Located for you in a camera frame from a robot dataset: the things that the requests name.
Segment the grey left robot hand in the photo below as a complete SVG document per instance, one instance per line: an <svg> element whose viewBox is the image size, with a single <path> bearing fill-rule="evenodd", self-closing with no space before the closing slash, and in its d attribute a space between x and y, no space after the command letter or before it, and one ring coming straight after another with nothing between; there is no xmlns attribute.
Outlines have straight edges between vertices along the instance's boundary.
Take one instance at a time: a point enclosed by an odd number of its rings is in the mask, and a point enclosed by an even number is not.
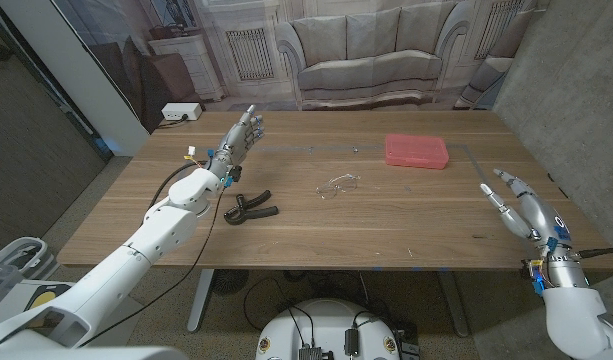
<svg viewBox="0 0 613 360"><path fill-rule="evenodd" d="M218 174L240 165L247 152L264 136L263 117L256 115L255 109L256 106L251 105L222 137L211 160L210 171Z"/></svg>

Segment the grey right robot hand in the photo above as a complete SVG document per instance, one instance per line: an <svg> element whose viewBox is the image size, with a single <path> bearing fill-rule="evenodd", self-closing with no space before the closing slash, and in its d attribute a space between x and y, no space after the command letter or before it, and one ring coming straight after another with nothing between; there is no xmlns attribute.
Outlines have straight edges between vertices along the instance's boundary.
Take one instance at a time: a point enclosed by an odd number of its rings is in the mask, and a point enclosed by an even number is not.
<svg viewBox="0 0 613 360"><path fill-rule="evenodd" d="M493 172L513 191L520 203L521 213L518 213L487 184L480 184L481 191L497 209L506 227L516 236L530 240L541 256L566 256L572 248L572 239L556 209L520 178L499 169Z"/></svg>

